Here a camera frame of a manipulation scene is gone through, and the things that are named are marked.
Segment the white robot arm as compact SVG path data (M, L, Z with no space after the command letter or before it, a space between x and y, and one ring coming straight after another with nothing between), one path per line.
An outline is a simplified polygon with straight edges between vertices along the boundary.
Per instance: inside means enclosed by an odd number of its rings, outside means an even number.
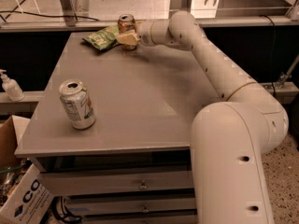
M280 102L211 41L192 14L136 22L120 16L123 45L165 45L192 53L220 100L192 123L192 178L199 224L275 224L262 155L285 138Z

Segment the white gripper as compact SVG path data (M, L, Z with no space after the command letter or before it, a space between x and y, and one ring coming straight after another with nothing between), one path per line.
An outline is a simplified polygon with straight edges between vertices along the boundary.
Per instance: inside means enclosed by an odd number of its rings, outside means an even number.
M123 45L136 46L140 41L145 46L166 45L171 41L169 20L137 21L137 30L130 30L116 36Z

